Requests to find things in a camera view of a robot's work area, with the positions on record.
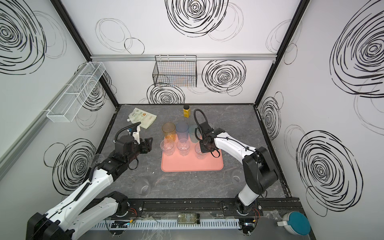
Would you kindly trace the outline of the clear cup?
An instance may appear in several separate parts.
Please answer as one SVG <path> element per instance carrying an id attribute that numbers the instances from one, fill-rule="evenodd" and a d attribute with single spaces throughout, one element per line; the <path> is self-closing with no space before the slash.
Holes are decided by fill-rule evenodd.
<path id="1" fill-rule="evenodd" d="M 151 185 L 147 178 L 140 178 L 134 183 L 134 191 L 140 196 L 148 196 L 151 192 Z"/>

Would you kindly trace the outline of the clear faceted glass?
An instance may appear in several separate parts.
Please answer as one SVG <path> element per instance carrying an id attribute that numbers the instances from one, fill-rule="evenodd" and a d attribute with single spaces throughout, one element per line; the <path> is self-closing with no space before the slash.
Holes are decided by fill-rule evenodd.
<path id="1" fill-rule="evenodd" d="M 175 142 L 170 139 L 164 139 L 160 144 L 163 154 L 166 156 L 171 156 L 175 152 Z"/>

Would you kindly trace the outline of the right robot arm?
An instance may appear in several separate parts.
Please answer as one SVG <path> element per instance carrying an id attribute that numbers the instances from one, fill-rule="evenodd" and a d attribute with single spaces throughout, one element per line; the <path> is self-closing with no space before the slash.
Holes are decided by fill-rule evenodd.
<path id="1" fill-rule="evenodd" d="M 200 109 L 194 110 L 193 116 L 197 124 L 195 136 L 202 153 L 218 152 L 220 156 L 224 151 L 242 164 L 246 185 L 235 197 L 235 206 L 240 215 L 248 214 L 255 200 L 280 178 L 270 152 L 264 147 L 250 147 L 221 128 L 212 128 Z"/>

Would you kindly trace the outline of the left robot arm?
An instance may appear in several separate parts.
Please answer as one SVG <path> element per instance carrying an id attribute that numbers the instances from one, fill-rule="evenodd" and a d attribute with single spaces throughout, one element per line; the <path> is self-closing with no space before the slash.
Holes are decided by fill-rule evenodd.
<path id="1" fill-rule="evenodd" d="M 36 213 L 28 220 L 27 240 L 77 240 L 110 216 L 125 217 L 129 212 L 136 212 L 127 196 L 117 191 L 105 196 L 90 209 L 87 207 L 130 168 L 132 161 L 152 150 L 153 138 L 134 137 L 140 124 L 137 122 L 118 130 L 114 151 L 91 169 L 88 179 L 45 214 Z"/>

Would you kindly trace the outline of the pink plastic tray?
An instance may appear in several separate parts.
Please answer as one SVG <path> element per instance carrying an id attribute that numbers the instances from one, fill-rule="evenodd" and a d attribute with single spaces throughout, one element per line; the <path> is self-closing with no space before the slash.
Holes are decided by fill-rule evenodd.
<path id="1" fill-rule="evenodd" d="M 224 167 L 223 156 L 215 158 L 211 154 L 198 157 L 195 151 L 195 143 L 191 143 L 189 153 L 182 156 L 177 148 L 178 137 L 174 145 L 175 152 L 168 156 L 162 155 L 161 169 L 163 172 L 198 172 L 198 171 L 219 171 Z"/>

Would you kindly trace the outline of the amber plastic cup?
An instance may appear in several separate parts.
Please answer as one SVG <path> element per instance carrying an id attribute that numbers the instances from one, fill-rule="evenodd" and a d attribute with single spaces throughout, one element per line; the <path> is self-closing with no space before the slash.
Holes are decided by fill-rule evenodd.
<path id="1" fill-rule="evenodd" d="M 162 131 L 166 139 L 175 141 L 176 140 L 176 126 L 174 123 L 167 122 L 163 124 Z"/>

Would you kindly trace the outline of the blue plastic cup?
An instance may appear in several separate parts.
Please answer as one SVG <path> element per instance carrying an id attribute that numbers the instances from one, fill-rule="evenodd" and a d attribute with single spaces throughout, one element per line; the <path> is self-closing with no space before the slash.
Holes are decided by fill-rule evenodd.
<path id="1" fill-rule="evenodd" d="M 186 122 L 177 123 L 176 132 L 177 132 L 178 140 L 189 139 L 189 125 Z"/>

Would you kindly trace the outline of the teal plastic cup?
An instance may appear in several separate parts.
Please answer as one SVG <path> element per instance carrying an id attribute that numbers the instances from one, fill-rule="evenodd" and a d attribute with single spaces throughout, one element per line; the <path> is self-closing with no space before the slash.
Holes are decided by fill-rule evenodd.
<path id="1" fill-rule="evenodd" d="M 195 131 L 196 131 L 197 125 L 192 124 L 189 126 L 189 137 L 190 141 L 194 144 L 196 144 L 199 140 L 196 138 Z"/>

